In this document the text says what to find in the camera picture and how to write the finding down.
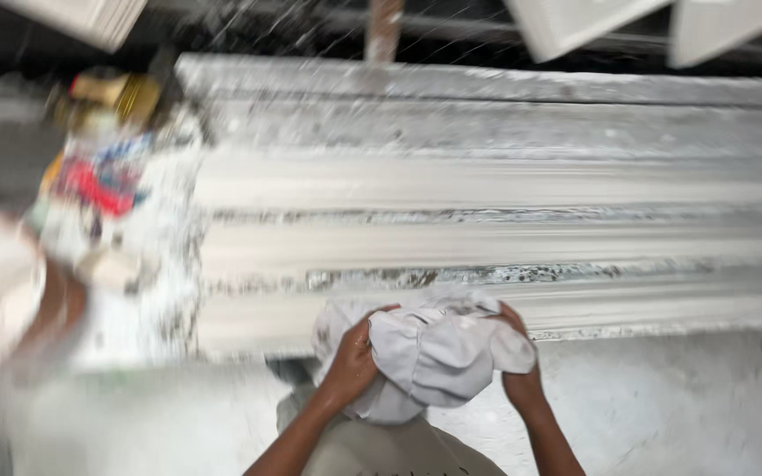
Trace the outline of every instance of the wet cloth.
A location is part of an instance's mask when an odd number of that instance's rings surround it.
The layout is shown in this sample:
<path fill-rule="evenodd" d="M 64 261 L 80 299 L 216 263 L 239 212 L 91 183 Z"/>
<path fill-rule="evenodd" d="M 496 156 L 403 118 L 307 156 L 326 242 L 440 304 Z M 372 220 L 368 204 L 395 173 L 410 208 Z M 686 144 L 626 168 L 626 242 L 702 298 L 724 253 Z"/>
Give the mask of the wet cloth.
<path fill-rule="evenodd" d="M 344 332 L 386 302 L 332 300 L 317 317 L 313 349 L 322 367 L 331 367 Z M 374 424 L 402 424 L 429 405 L 455 407 L 489 385 L 493 370 L 528 373 L 534 346 L 510 325 L 484 319 L 499 313 L 499 302 L 481 292 L 426 292 L 401 309 L 370 317 L 369 340 L 380 371 L 373 384 L 345 413 Z"/>

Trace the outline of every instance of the cloth bundle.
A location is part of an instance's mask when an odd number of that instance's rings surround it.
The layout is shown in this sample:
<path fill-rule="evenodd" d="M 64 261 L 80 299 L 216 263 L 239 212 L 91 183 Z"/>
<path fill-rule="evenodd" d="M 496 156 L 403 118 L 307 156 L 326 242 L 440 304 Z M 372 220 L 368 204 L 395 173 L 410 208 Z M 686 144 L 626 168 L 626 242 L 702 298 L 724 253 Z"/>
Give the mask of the cloth bundle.
<path fill-rule="evenodd" d="M 313 349 L 322 367 L 319 385 L 331 368 L 346 330 L 367 312 L 389 302 L 332 300 L 317 317 Z M 537 356 L 528 339 L 497 319 L 499 302 L 480 291 L 426 292 L 401 308 L 369 318 L 375 381 L 345 412 L 376 424 L 401 424 L 429 405 L 469 402 L 493 380 L 493 370 L 528 373 Z"/>

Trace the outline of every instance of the concrete surface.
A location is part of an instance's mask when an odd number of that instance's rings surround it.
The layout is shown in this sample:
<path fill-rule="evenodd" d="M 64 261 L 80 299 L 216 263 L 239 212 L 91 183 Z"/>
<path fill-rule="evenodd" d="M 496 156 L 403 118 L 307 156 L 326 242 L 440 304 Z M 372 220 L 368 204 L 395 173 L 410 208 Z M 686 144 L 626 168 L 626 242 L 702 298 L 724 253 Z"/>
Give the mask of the concrete surface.
<path fill-rule="evenodd" d="M 549 336 L 762 328 L 762 81 L 443 70 L 181 56 L 216 143 L 192 198 L 207 223 L 197 352 L 307 353 L 323 300 L 399 289 L 414 268 L 425 279 L 410 289 L 479 283 L 523 300 L 552 286 L 543 312 L 510 302 Z M 565 266 L 590 271 L 550 272 Z M 483 283 L 498 267 L 546 282 Z M 751 278 L 720 292 L 724 276 Z M 646 277 L 654 297 L 632 295 Z M 656 287 L 669 278 L 697 306 Z"/>
<path fill-rule="evenodd" d="M 0 207 L 25 210 L 64 145 L 64 132 L 43 122 L 47 94 L 18 74 L 0 77 Z"/>
<path fill-rule="evenodd" d="M 762 473 L 762 332 L 538 347 L 590 476 Z M 0 378 L 0 463 L 25 476 L 237 475 L 276 436 L 290 391 L 260 362 L 18 380 Z M 536 473 L 498 381 L 429 420 L 510 475 Z"/>

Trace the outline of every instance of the concrete floor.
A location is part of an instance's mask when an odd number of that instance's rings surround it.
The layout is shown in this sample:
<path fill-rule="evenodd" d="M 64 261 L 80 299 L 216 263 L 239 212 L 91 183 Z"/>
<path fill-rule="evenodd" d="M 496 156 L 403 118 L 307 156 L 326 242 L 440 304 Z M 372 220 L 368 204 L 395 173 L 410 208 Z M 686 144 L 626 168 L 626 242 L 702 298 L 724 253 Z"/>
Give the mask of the concrete floor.
<path fill-rule="evenodd" d="M 587 474 L 762 473 L 762 332 L 538 346 Z M 0 379 L 0 474 L 10 458 L 22 476 L 237 475 L 289 391 L 260 362 Z M 429 420 L 510 475 L 536 473 L 498 381 Z"/>

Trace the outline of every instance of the wooden stick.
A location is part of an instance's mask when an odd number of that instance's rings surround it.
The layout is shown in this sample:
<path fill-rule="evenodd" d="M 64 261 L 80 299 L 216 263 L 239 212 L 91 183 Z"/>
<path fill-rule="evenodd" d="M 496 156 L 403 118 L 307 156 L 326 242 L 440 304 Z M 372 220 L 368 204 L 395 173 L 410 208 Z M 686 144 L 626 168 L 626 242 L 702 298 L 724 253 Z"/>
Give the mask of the wooden stick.
<path fill-rule="evenodd" d="M 369 63 L 393 63 L 399 46 L 405 0 L 371 0 L 364 59 Z"/>

